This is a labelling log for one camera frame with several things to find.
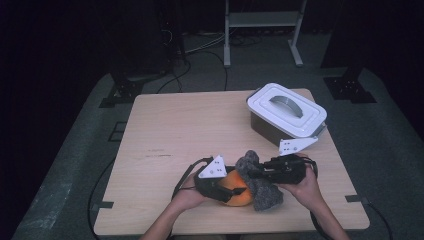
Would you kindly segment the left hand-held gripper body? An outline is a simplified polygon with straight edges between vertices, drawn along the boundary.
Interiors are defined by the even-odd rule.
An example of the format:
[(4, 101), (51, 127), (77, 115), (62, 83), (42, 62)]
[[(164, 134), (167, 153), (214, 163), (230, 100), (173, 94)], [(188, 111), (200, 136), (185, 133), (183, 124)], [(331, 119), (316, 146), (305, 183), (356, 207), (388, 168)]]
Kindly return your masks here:
[(207, 159), (206, 162), (207, 164), (201, 167), (194, 176), (197, 191), (205, 197), (228, 202), (230, 191), (219, 184), (227, 176), (223, 157), (217, 155), (215, 158)]

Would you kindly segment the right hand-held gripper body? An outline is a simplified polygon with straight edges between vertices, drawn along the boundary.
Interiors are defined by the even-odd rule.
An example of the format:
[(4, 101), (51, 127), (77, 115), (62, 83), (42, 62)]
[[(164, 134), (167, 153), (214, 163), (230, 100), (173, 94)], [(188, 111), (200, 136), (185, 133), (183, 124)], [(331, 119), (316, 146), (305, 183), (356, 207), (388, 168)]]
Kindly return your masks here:
[(279, 155), (271, 159), (278, 159), (281, 166), (278, 168), (265, 168), (269, 173), (267, 178), (272, 183), (298, 184), (306, 175), (306, 164), (310, 164), (315, 175), (318, 175), (318, 167), (315, 161), (309, 157), (298, 156), (298, 153), (318, 141), (317, 137), (299, 139), (281, 139)]

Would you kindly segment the orange plush toy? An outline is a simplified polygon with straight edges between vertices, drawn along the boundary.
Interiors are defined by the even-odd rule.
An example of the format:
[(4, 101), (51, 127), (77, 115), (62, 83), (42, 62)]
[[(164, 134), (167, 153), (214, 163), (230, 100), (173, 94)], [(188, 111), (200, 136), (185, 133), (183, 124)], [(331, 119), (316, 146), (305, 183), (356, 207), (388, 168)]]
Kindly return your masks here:
[(226, 202), (226, 205), (228, 206), (241, 207), (246, 206), (253, 201), (249, 187), (236, 170), (229, 172), (225, 178), (219, 181), (219, 185), (228, 189), (247, 188), (247, 190), (245, 190), (241, 195), (230, 197), (230, 199)]

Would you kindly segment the grey cloth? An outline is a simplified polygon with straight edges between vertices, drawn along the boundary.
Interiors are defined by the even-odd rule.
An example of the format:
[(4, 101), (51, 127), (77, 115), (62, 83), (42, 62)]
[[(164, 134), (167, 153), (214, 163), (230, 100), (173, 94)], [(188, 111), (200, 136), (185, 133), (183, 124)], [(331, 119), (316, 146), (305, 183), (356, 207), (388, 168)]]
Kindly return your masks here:
[(283, 193), (267, 179), (252, 179), (248, 176), (250, 170), (264, 171), (259, 162), (259, 156), (253, 150), (248, 150), (235, 164), (235, 169), (249, 187), (253, 197), (255, 211), (266, 211), (283, 203)]

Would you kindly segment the person's right hand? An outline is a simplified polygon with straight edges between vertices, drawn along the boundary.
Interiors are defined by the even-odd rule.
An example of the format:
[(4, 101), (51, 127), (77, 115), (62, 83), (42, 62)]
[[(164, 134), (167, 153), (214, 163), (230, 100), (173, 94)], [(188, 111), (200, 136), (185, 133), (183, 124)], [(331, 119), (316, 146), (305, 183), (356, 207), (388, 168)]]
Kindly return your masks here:
[(320, 196), (317, 178), (310, 164), (306, 164), (306, 175), (298, 184), (279, 184), (279, 187), (289, 191), (296, 200), (308, 210), (314, 208)]

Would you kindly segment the person's left hand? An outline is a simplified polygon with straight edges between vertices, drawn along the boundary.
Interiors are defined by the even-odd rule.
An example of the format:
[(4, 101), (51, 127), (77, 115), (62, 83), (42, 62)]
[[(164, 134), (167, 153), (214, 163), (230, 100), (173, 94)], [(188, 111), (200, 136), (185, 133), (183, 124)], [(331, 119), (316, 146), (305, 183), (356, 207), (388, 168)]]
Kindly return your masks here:
[(207, 198), (196, 189), (194, 175), (191, 174), (179, 188), (171, 203), (175, 209), (183, 212), (199, 206), (206, 200)]

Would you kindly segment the black tape strip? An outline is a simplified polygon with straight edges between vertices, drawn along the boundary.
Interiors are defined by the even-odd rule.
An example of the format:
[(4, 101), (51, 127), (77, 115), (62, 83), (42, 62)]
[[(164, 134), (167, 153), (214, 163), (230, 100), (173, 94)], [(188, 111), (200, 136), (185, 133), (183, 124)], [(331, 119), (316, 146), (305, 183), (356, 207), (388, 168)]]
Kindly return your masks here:
[(90, 210), (94, 212), (98, 212), (100, 209), (112, 209), (113, 205), (114, 205), (114, 202), (102, 201), (100, 203), (93, 204)]
[(369, 201), (366, 197), (361, 197), (359, 195), (347, 195), (347, 196), (345, 196), (345, 199), (348, 203), (360, 202), (364, 205), (369, 204)]

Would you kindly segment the black stand base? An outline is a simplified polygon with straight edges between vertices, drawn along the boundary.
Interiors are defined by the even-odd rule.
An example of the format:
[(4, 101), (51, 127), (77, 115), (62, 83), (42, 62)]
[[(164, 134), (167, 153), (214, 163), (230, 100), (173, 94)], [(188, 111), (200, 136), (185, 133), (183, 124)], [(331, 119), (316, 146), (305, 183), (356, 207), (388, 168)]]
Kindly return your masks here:
[(102, 99), (100, 108), (113, 108), (117, 104), (130, 104), (141, 94), (145, 82), (125, 80), (114, 83), (108, 95)]
[(376, 102), (373, 95), (359, 82), (362, 69), (362, 66), (349, 66), (341, 76), (324, 78), (324, 82), (335, 100), (350, 100), (354, 104)]

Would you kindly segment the black tape square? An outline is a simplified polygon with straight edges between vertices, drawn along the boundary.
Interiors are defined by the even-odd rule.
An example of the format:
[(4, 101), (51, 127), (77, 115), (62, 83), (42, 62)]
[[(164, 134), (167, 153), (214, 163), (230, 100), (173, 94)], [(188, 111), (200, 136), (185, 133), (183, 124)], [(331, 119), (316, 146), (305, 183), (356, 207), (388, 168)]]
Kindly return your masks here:
[(117, 121), (109, 134), (109, 142), (121, 142), (125, 133), (127, 123), (124, 121)]

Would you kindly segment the white metal stand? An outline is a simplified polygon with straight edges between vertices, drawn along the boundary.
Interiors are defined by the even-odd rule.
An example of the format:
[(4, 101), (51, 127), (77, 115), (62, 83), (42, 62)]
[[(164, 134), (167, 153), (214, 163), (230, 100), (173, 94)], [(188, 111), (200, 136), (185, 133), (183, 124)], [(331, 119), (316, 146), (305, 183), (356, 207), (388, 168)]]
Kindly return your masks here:
[(296, 11), (282, 12), (231, 12), (229, 0), (225, 0), (224, 47), (223, 65), (231, 66), (230, 30), (236, 28), (264, 28), (264, 27), (293, 27), (294, 33), (288, 40), (288, 46), (297, 67), (303, 66), (303, 60), (297, 48), (297, 41), (301, 30), (305, 9), (308, 0), (302, 0)]

